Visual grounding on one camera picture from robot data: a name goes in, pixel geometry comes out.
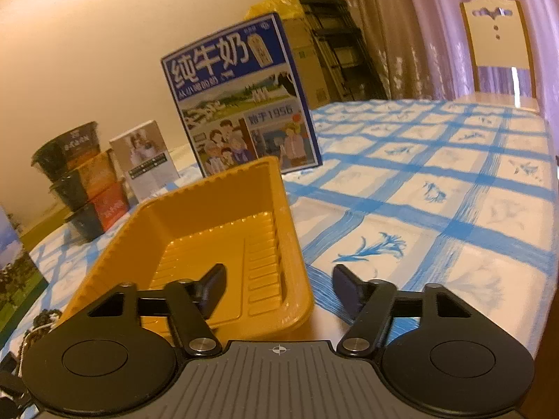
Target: stack of containers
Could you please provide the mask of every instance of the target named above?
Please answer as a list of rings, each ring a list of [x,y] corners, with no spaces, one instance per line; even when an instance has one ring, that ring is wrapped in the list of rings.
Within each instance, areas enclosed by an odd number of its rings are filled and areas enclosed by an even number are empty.
[[[50,190],[73,212],[66,221],[87,241],[105,233],[129,205],[108,153],[101,152],[97,123],[90,122],[45,143],[36,166],[52,182]]]

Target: wooden floor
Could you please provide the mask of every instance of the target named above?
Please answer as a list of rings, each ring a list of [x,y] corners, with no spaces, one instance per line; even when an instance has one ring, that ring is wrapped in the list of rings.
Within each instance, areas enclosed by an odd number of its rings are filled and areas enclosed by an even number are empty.
[[[559,294],[556,293],[538,354],[536,376],[521,413],[527,419],[559,417]]]

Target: blue and white checkered tablecloth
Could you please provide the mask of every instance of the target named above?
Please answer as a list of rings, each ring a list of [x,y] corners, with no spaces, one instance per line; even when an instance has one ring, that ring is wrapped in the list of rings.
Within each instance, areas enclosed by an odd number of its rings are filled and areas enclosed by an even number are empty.
[[[313,112],[324,165],[284,176],[317,307],[309,338],[334,344],[349,319],[336,263],[404,290],[440,282],[535,354],[557,278],[557,176],[550,131],[530,113],[416,100],[329,104]],[[201,177],[196,165],[158,192]],[[92,243],[67,226],[33,249],[50,285],[32,318],[63,309],[128,216]],[[398,319],[392,335],[417,326]]]

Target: gray ribbed plate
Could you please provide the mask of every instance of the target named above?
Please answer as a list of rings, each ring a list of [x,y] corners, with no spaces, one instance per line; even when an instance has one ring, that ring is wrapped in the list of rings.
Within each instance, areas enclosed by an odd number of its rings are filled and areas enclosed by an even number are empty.
[[[54,419],[49,413],[40,419]],[[232,342],[189,362],[177,382],[126,419],[427,419],[382,384],[370,363],[336,356],[325,341]],[[501,419],[522,419],[512,412]]]

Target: brown cardboard box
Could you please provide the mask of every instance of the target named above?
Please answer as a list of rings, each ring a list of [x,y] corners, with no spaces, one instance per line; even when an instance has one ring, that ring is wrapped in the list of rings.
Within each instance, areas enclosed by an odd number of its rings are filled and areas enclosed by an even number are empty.
[[[308,108],[316,109],[331,101],[322,68],[304,19],[282,20]]]

